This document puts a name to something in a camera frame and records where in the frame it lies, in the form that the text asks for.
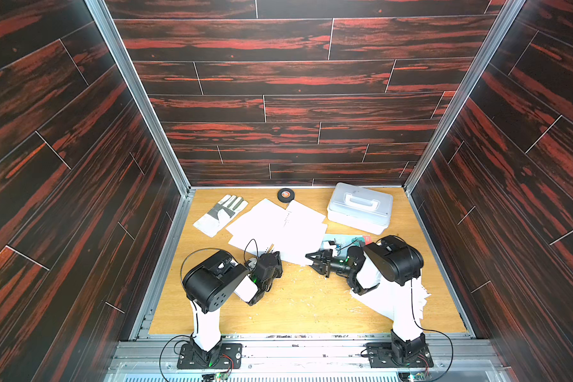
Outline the small teal cover notebook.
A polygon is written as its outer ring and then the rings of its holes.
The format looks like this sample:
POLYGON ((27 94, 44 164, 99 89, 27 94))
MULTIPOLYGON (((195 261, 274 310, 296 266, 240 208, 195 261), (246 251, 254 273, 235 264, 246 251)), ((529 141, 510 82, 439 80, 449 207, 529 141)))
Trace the small teal cover notebook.
POLYGON ((340 245, 340 253, 338 256, 345 256, 348 248, 352 246, 364 247, 365 245, 372 243, 372 237, 367 235, 355 236, 343 234, 326 234, 324 235, 322 242, 324 240, 334 240, 337 244, 340 245))

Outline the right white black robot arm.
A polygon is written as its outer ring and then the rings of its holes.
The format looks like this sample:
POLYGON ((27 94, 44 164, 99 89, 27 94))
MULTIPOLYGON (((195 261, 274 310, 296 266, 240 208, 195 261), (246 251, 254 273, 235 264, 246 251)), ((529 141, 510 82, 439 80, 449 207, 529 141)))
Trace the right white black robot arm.
POLYGON ((390 352, 398 365, 425 355, 426 337, 421 320, 430 294, 421 282, 421 253, 398 236, 390 235, 364 244, 345 246, 346 254, 322 249, 306 254, 318 274, 346 280, 357 301, 393 322, 390 352))

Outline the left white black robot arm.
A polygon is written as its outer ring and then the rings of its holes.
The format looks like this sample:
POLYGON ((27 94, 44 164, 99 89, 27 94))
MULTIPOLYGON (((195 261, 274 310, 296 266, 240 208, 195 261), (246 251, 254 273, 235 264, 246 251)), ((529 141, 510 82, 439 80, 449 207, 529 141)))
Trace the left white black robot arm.
POLYGON ((216 362, 221 351, 221 307, 236 294, 250 306, 256 305, 283 275, 278 251, 266 252, 244 265, 229 252, 214 253, 181 277, 181 285, 194 312, 194 355, 206 365, 216 362))

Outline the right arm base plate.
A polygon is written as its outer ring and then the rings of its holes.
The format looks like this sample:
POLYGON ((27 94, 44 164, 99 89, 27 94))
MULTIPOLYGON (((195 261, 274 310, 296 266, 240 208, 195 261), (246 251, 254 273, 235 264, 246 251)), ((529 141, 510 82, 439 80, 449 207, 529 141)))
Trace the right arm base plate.
POLYGON ((373 369, 430 369, 434 366, 426 344, 393 345, 391 342, 369 342, 364 346, 361 356, 369 361, 373 369))

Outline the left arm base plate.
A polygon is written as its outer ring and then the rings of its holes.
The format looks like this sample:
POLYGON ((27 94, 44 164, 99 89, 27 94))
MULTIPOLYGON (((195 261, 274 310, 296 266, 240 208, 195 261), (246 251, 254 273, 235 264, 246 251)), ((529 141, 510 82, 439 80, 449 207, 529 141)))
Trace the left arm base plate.
POLYGON ((205 351, 190 341, 180 349, 177 369, 239 369, 242 353, 243 345, 240 343, 219 342, 211 350, 205 351))

